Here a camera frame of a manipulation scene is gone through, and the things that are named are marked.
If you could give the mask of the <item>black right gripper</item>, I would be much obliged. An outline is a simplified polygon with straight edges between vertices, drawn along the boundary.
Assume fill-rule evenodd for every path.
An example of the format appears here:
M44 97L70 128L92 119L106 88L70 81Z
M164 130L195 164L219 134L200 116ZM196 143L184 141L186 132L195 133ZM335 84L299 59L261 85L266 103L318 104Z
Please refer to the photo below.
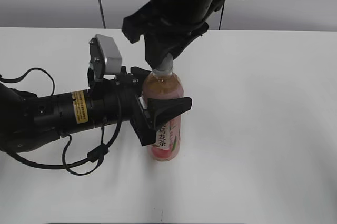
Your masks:
M122 22L122 33L132 44L144 35L145 60L152 69L158 68L168 55L171 55L173 60L177 59L188 45L203 36L208 28L206 21L196 24L171 21L150 2L134 14L125 17ZM186 37L180 38L174 44L171 37L160 34L179 34Z

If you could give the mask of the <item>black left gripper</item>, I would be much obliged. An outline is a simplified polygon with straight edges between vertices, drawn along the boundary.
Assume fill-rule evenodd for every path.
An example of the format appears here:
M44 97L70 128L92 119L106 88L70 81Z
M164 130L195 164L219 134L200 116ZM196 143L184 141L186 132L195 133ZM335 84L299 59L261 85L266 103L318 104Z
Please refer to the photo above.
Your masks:
M91 115L96 126L117 124L115 133L106 144L116 140L122 122L129 121L142 146L155 143L155 130L192 107L190 97L147 100L147 111L140 102L143 84L150 70L131 67L131 73L123 73L115 79L94 80L88 73L88 94L91 100Z

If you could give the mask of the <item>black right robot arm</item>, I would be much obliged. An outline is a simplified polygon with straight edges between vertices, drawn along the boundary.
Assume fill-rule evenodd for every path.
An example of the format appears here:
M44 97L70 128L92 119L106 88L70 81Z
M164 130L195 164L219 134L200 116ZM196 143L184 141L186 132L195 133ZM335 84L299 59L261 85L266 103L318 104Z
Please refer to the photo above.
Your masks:
M206 33L207 19L223 3L224 0L150 0L123 19L122 32L132 44L144 37L145 60L155 69L166 56L176 59Z

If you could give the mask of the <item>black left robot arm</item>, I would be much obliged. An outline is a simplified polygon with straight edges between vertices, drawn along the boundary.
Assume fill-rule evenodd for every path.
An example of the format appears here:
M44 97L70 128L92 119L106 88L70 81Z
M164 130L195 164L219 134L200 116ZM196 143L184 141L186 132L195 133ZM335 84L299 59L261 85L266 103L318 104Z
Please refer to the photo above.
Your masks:
M148 70L132 67L114 79L87 73L89 89L38 97L8 88L21 77L1 79L1 140L14 152L29 152L67 135L129 121L142 146L155 143L157 131L191 109L189 97L140 102Z

